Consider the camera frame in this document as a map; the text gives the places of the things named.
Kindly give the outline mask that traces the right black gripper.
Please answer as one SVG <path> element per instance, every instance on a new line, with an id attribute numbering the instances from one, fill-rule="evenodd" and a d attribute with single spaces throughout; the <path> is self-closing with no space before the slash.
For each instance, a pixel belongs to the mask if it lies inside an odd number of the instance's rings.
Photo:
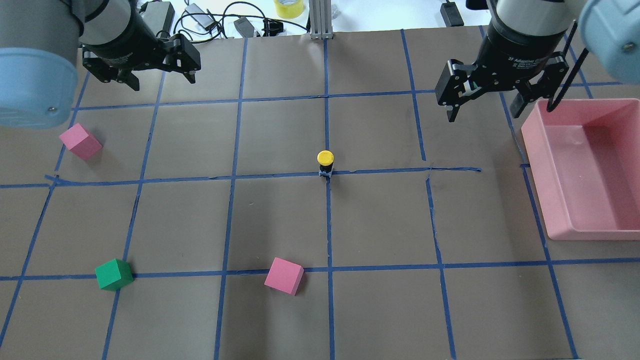
<path id="1" fill-rule="evenodd" d="M 510 114 L 519 118 L 528 104 L 547 100 L 546 111 L 553 112 L 570 88 L 566 55 L 556 51 L 563 32 L 551 35 L 524 34 L 507 26 L 496 14 L 473 64 L 449 59 L 434 93 L 444 107 L 448 122 L 454 123 L 462 105 L 487 92 L 509 91 L 518 94 L 510 104 Z M 541 74 L 535 84 L 529 80 Z"/>

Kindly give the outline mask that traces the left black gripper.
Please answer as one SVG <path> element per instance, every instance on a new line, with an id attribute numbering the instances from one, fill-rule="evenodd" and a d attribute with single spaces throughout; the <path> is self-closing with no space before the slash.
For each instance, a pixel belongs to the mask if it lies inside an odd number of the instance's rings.
<path id="1" fill-rule="evenodd" d="M 180 73 L 190 84 L 201 70 L 201 53 L 182 33 L 158 38 L 135 7 L 87 7 L 82 66 L 105 84 L 116 81 L 140 91 L 133 71 L 159 69 Z"/>

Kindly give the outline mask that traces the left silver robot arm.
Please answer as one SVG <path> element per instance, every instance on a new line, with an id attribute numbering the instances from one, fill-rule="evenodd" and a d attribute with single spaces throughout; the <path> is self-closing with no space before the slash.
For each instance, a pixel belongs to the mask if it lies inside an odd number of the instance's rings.
<path id="1" fill-rule="evenodd" d="M 82 66 L 100 82 L 139 91 L 137 71 L 181 73 L 190 84 L 201 54 L 182 34 L 153 32 L 131 0 L 3 0 L 0 123 L 49 129 L 70 116 Z"/>

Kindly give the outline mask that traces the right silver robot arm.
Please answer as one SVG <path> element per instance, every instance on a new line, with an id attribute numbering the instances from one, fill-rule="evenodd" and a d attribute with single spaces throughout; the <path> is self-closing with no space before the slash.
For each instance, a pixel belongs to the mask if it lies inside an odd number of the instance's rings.
<path id="1" fill-rule="evenodd" d="M 491 18 L 476 60 L 448 60 L 435 86 L 450 123 L 462 105 L 490 92 L 518 92 L 513 117 L 539 99 L 553 112 L 588 55 L 618 82 L 639 84 L 637 0 L 467 0 L 465 6 L 488 10 Z"/>

